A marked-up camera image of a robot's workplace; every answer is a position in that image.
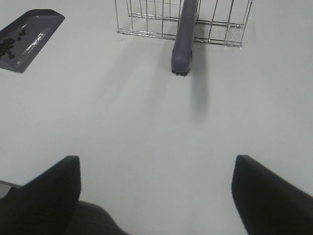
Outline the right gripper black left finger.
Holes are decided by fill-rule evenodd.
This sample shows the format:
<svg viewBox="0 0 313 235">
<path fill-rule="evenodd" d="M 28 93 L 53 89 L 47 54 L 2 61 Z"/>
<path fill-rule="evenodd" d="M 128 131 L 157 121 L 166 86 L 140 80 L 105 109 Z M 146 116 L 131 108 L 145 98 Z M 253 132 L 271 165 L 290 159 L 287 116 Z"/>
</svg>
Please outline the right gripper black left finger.
<svg viewBox="0 0 313 235">
<path fill-rule="evenodd" d="M 2 235 L 62 235 L 81 192 L 80 159 L 66 156 L 0 200 Z"/>
</svg>

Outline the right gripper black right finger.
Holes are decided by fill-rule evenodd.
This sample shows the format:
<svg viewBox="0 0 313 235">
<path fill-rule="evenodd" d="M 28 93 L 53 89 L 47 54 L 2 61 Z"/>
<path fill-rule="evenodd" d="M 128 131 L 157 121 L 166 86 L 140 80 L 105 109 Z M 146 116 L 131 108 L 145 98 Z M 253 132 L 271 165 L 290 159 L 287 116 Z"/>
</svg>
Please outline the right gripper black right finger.
<svg viewBox="0 0 313 235">
<path fill-rule="evenodd" d="M 313 197 L 248 155 L 236 157 L 231 193 L 249 235 L 313 233 Z"/>
</svg>

